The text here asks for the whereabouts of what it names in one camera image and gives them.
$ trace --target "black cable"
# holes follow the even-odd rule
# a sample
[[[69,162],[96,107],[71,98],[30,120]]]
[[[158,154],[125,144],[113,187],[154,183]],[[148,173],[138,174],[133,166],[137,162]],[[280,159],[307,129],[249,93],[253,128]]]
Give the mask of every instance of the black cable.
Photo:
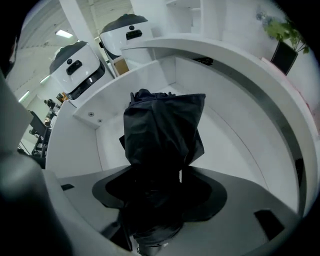
[[[27,148],[25,147],[25,145],[22,143],[22,141],[20,141],[20,143],[23,145],[23,147],[24,147],[25,151],[27,151],[27,152],[28,152],[28,154],[29,154],[29,156],[30,156],[31,154],[29,153],[29,151],[27,150]]]
[[[137,252],[138,254],[140,254],[141,256],[148,256],[148,255],[142,253],[142,252],[139,250],[139,247],[136,249],[136,252]]]

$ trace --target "white ceiling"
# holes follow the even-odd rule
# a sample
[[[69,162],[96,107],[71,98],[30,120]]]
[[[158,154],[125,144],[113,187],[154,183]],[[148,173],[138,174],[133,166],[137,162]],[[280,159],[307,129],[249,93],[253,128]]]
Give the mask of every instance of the white ceiling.
[[[77,0],[77,3],[94,38],[108,23],[132,13],[130,0]],[[58,36],[55,32],[59,29],[73,36],[69,39]],[[49,74],[55,52],[77,40],[59,0],[39,2],[25,20],[15,65],[7,77],[15,96],[19,99],[30,91],[29,97],[34,97],[40,81]]]

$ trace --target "white pillar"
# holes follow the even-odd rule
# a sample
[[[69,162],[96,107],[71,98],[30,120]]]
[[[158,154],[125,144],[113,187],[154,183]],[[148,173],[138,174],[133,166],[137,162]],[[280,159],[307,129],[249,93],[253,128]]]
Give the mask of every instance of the white pillar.
[[[154,37],[163,37],[167,34],[168,10],[165,0],[131,0],[135,15],[144,16],[151,26]]]
[[[94,37],[92,36],[88,25],[86,23],[86,20],[79,8],[79,5],[77,3],[77,0],[60,0],[60,4],[62,6],[62,9],[65,13],[65,16],[67,20],[69,21],[73,32],[75,33],[76,37],[80,41],[88,42],[94,53],[97,55],[97,57],[100,59],[100,61],[103,63],[103,65],[106,68],[106,72],[109,74],[110,81],[114,79],[113,75],[109,71],[109,68],[107,66],[106,60],[103,58],[100,50],[99,45],[95,42]]]
[[[201,0],[201,36],[222,40],[226,17],[226,0]]]

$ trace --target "black fabric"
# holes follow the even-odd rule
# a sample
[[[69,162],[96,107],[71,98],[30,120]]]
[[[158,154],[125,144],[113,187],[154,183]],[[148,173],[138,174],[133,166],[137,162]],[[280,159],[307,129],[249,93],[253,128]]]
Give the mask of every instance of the black fabric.
[[[2,255],[74,255],[44,174],[31,157],[2,154],[0,180]]]
[[[63,191],[73,189],[74,187],[75,187],[75,186],[74,186],[74,185],[71,185],[71,184],[61,185],[61,188],[62,188]]]
[[[127,32],[125,34],[125,37],[127,40],[130,40],[130,39],[134,39],[134,38],[139,38],[142,36],[142,34],[143,34],[142,31],[140,29],[138,29],[138,30]]]
[[[265,235],[268,237],[269,241],[274,239],[285,229],[282,223],[269,209],[259,210],[255,212],[254,215],[259,221],[260,226],[263,229]]]
[[[51,63],[49,72],[50,75],[55,72],[65,61],[67,61],[72,55],[84,47],[87,43],[85,41],[79,41],[71,45],[67,45],[60,49],[58,54],[55,56],[54,61]]]
[[[153,173],[179,172],[204,154],[198,123],[205,94],[176,96],[141,89],[125,110],[125,156]]]
[[[105,51],[106,51],[106,54],[108,54],[108,56],[109,56],[111,59],[114,60],[114,59],[120,57],[120,55],[114,55],[112,52],[108,51],[107,48],[104,48],[104,49],[105,49]]]
[[[142,22],[147,22],[148,20],[143,17],[143,16],[139,16],[139,15],[135,15],[135,14],[125,14],[123,16],[121,16],[120,18],[116,19],[115,21],[110,22],[109,24],[107,24],[103,29],[102,29],[102,33],[111,31],[111,30],[116,30],[122,27],[126,27],[126,26],[130,26],[133,24],[138,24],[138,23],[142,23]]]
[[[89,77],[82,81],[72,92],[68,92],[66,95],[69,100],[77,99],[81,94],[83,94],[90,86],[92,86],[96,81],[98,81],[106,72],[105,66],[100,61],[100,66],[93,72]]]
[[[38,0],[21,1],[17,8],[17,3],[14,1],[2,1],[3,6],[2,15],[0,15],[0,24],[2,24],[1,29],[5,37],[1,38],[0,70],[5,78],[15,64],[15,62],[10,62],[10,57],[14,53],[14,50],[15,55],[17,54],[25,17],[37,2]],[[6,15],[7,11],[12,12],[13,16],[9,17]]]
[[[110,239],[123,226],[140,246],[160,246],[170,242],[184,222],[207,221],[224,207],[227,191],[222,184],[190,166],[181,172],[183,183],[179,173],[156,176],[152,170],[129,166],[94,184],[97,200],[120,209],[121,221],[104,235]]]
[[[32,121],[30,123],[31,127],[34,128],[40,136],[44,137],[46,132],[45,124],[40,120],[37,114],[33,111],[30,111],[31,115],[33,115]]]
[[[35,128],[32,128],[31,130],[29,130],[29,133],[30,133],[31,135],[36,135],[36,134],[39,135],[39,133],[36,131]]]

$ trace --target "white curved counter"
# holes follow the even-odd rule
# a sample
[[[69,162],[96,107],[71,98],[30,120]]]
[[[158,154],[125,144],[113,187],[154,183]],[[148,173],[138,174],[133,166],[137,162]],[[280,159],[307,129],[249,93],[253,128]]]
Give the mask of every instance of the white curved counter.
[[[124,48],[123,55],[130,56],[136,68],[104,85],[81,107],[74,108],[69,102],[62,106],[51,134],[46,168],[62,178],[127,165],[119,137],[124,134],[123,113],[131,92],[144,88],[152,93],[205,93],[198,127],[205,154],[192,165],[254,181],[297,212],[295,163],[277,123],[249,91],[226,74],[190,58],[171,56],[181,51],[188,52],[190,58],[207,56],[233,68],[259,86],[280,109],[304,159],[304,213],[308,212],[319,178],[318,132],[300,94],[254,56],[221,41],[187,35],[146,40]]]

